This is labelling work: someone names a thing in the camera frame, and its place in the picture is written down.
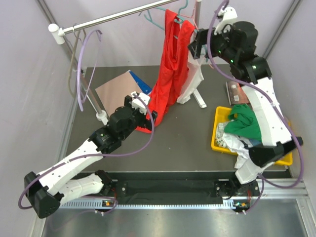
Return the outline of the red tank top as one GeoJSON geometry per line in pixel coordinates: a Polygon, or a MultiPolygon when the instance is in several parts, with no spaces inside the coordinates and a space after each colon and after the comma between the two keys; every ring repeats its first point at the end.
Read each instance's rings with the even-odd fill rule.
{"type": "Polygon", "coordinates": [[[177,13],[165,11],[165,39],[159,74],[148,104],[149,109],[158,114],[155,127],[161,124],[169,107],[176,102],[188,75],[188,45],[195,27],[188,20],[179,25],[176,19],[177,13]]]}

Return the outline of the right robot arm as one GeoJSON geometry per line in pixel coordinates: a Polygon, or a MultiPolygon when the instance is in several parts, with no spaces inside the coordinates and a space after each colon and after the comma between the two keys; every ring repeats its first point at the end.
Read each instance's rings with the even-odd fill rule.
{"type": "Polygon", "coordinates": [[[226,23],[218,32],[215,28],[199,29],[188,49],[200,58],[206,45],[206,57],[223,59],[230,65],[229,79],[241,85],[259,124],[262,142],[249,150],[250,158],[235,172],[230,188],[243,195],[264,170],[293,150],[297,150],[301,173],[304,172],[303,139],[295,136],[284,119],[276,99],[272,73],[265,58],[255,54],[258,31],[246,21],[226,23]]]}

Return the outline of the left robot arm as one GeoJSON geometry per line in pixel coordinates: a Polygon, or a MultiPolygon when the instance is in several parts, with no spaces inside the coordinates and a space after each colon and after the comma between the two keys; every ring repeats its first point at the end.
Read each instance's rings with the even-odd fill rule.
{"type": "Polygon", "coordinates": [[[98,170],[84,178],[75,179],[85,168],[106,157],[115,157],[114,151],[137,128],[154,132],[158,116],[149,109],[150,97],[133,92],[124,99],[106,124],[94,131],[81,146],[57,164],[42,172],[30,172],[24,177],[24,191],[18,200],[20,209],[23,197],[30,203],[40,218],[46,218],[69,201],[88,195],[108,195],[112,190],[112,180],[103,170],[98,170]]]}

